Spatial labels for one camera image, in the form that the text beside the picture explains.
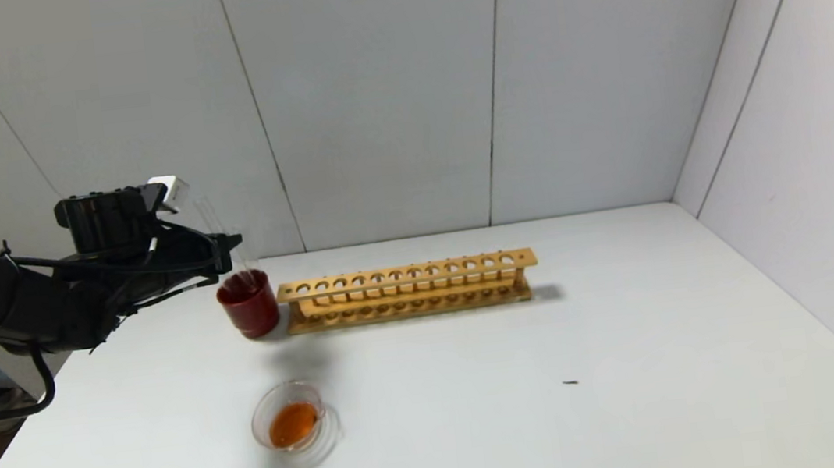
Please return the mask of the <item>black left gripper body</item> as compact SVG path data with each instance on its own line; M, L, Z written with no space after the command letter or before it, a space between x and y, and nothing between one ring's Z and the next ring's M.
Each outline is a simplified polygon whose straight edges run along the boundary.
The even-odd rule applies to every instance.
M159 242L158 267L171 269L161 275L165 290L192 278L216 278L233 270L226 234L206 233L169 221L157 221L154 228Z

